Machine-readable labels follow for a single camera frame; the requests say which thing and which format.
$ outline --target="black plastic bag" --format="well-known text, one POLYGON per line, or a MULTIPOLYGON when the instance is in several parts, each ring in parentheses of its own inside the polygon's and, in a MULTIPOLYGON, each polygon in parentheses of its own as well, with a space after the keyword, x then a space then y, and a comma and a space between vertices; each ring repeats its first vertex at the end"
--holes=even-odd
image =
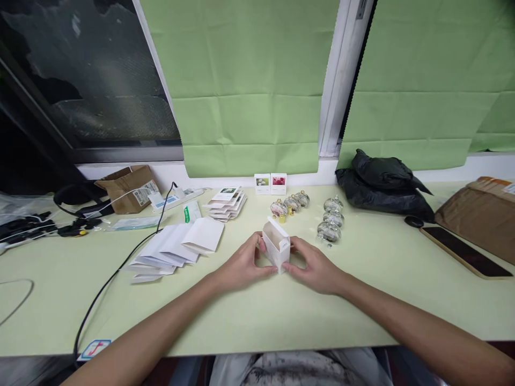
POLYGON ((368 185, 386 190, 413 190, 432 194, 398 158, 370 158, 361 149, 356 149, 352 167, 368 185))
POLYGON ((435 213, 416 189, 431 192, 397 158, 370 158, 357 149, 352 165, 356 170, 336 171, 338 185, 355 207, 411 215, 435 222, 435 213))

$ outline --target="hand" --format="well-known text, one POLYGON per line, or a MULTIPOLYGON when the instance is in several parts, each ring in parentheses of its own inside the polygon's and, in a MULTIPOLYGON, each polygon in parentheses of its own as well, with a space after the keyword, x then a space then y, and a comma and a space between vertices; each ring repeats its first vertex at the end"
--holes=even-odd
POLYGON ((302 284, 325 294, 335 294, 345 280, 345 273, 334 265, 320 249, 296 236, 290 238, 291 251, 298 251, 306 260, 306 269, 284 263, 283 267, 302 284))
POLYGON ((220 268, 213 272, 222 292, 240 290, 277 272, 277 267, 258 268, 259 250, 267 250, 261 232, 254 232, 220 268))

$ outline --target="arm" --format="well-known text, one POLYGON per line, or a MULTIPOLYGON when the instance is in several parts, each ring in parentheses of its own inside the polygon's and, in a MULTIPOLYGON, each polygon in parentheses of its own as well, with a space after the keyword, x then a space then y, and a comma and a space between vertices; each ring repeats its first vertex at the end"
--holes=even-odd
POLYGON ((513 385, 515 361, 473 335, 341 271, 318 248, 292 237, 306 269, 285 263, 308 287, 346 298, 451 385, 513 385))
POLYGON ((141 321, 77 370, 63 384, 139 385, 188 324, 214 299, 247 287, 277 268, 256 267, 256 245, 264 252, 261 232, 255 232, 218 270, 141 321))

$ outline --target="stack of white envelopes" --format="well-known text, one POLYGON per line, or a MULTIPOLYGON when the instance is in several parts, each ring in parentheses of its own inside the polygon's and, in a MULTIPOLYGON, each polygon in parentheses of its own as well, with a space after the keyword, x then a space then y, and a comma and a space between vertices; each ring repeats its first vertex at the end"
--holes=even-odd
POLYGON ((214 253, 223 230, 224 224, 209 217, 199 218, 193 224, 168 225, 122 270, 136 272, 131 283, 173 274, 177 267, 196 264, 200 254, 214 253))
POLYGON ((247 195, 241 187, 228 187, 221 189, 210 202, 202 206, 209 209, 208 215, 210 217, 227 222, 238 217, 245 201, 247 201, 247 195))

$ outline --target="white wall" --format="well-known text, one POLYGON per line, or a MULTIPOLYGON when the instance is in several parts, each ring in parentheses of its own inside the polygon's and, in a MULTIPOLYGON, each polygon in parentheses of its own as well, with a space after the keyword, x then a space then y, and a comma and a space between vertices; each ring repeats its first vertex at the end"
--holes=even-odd
MULTIPOLYGON (((335 185, 336 158, 321 158, 317 173, 292 174, 289 186, 335 185)), ((252 177, 190 178, 183 161, 133 162, 116 164, 83 164, 79 170, 90 180, 100 179, 129 165, 150 165, 161 191, 167 190, 174 181, 182 188, 221 188, 227 185, 254 186, 252 177)), ((477 153, 467 158, 465 165, 443 170, 415 172, 422 182, 472 181, 481 176, 499 179, 515 179, 515 153, 477 153)))

